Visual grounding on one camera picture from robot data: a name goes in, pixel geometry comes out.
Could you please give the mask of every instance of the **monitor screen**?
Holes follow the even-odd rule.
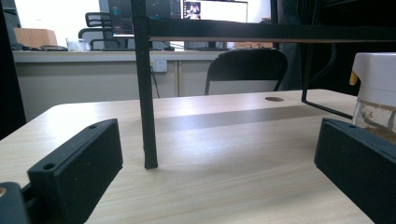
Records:
[[[147,0],[146,13],[151,18],[181,19],[182,3],[182,0]],[[134,37],[131,0],[108,0],[108,6],[113,36]]]
[[[183,19],[248,21],[248,2],[183,0]]]

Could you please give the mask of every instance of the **office chair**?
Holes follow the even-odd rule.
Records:
[[[122,45],[118,39],[113,38],[110,13],[87,12],[85,22],[89,28],[81,29],[78,38],[85,39],[91,50],[127,48],[127,42]]]
[[[211,81],[277,80],[277,91],[288,68],[285,55],[277,49],[231,49],[221,53],[207,71],[205,95]]]

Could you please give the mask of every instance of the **chair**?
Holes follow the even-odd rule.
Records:
[[[101,49],[123,49],[126,48],[118,39],[113,38],[111,29],[110,13],[108,12],[87,12],[85,22],[89,28],[81,29],[78,38],[85,39],[91,50]]]
[[[221,53],[207,71],[205,95],[211,81],[277,80],[277,91],[288,68],[285,55],[277,49],[231,49]]]

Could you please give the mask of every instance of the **light wood tabletop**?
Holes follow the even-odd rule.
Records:
[[[372,223],[314,164],[322,118],[350,120],[304,105],[301,95],[154,100],[152,170],[144,168],[139,101],[57,105],[0,142],[0,182],[23,187],[26,171],[53,149],[118,119],[123,168],[88,223]],[[308,99],[348,114],[356,104],[332,91]]]

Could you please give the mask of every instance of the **power outlet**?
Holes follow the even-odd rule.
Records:
[[[153,71],[154,72],[167,72],[168,71],[168,65],[166,60],[155,60],[154,66],[153,66]]]

